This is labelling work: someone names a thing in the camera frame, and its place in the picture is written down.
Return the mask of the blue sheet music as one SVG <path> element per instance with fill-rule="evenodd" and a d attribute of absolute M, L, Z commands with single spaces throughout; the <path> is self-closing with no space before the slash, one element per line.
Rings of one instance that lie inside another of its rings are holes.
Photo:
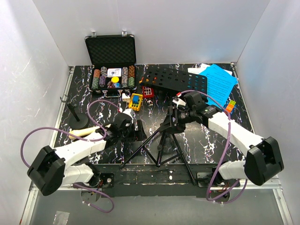
<path fill-rule="evenodd" d="M 207 94 L 213 97 L 220 105 L 225 106 L 233 87 L 238 83 L 237 78 L 234 76 L 205 77 L 207 78 Z"/>

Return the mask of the black microphone stand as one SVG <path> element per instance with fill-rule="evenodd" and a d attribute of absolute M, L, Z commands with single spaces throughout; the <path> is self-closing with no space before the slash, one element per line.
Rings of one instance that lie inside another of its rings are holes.
<path fill-rule="evenodd" d="M 71 114 L 73 115 L 69 119 L 69 126 L 72 130 L 79 130 L 85 129 L 89 125 L 89 117 L 84 113 L 77 113 L 75 111 L 76 105 L 71 103 L 66 103 L 66 106 L 70 110 Z"/>

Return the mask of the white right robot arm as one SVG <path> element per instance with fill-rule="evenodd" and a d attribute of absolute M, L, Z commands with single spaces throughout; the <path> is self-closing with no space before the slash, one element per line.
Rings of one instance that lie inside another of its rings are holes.
<path fill-rule="evenodd" d="M 213 183 L 225 185 L 231 179 L 247 179 L 257 186 L 283 171 L 284 163 L 279 144 L 273 137 L 256 135 L 222 111 L 216 104 L 208 105 L 198 91 L 185 95 L 178 93 L 173 99 L 172 121 L 176 125 L 197 122 L 217 132 L 237 147 L 245 160 L 221 162 L 212 174 Z"/>

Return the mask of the black music stand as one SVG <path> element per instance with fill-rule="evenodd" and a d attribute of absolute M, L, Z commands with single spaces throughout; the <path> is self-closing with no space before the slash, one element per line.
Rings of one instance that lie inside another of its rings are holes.
<path fill-rule="evenodd" d="M 205 122 L 207 117 L 202 111 L 207 107 L 207 78 L 202 75 L 195 75 L 181 70 L 174 70 L 170 68 L 149 68 L 146 72 L 146 77 L 142 80 L 142 86 L 151 87 L 158 90 L 168 90 L 169 92 L 175 91 L 181 93 L 181 99 L 186 102 L 186 107 L 180 111 L 189 111 L 192 119 L 199 124 Z M 174 106 L 172 100 L 169 101 L 168 106 Z M 121 165 L 120 168 L 124 168 L 136 155 L 142 151 L 146 152 L 146 155 L 152 159 L 156 167 L 160 167 L 167 162 L 172 161 L 176 158 L 181 158 L 183 161 L 188 175 L 192 181 L 192 184 L 196 184 L 196 179 L 188 165 L 186 158 L 184 157 L 183 151 L 178 143 L 176 134 L 183 133 L 184 131 L 171 131 L 167 126 L 167 113 L 164 121 L 160 124 L 160 127 L 143 143 L 137 148 L 137 150 Z M 154 139 L 157 134 L 161 134 L 160 142 L 157 146 L 157 158 L 154 158 L 152 154 L 147 150 L 146 145 Z M 177 154 L 162 160 L 163 151 L 165 147 L 165 141 L 168 137 L 171 137 L 176 146 Z"/>

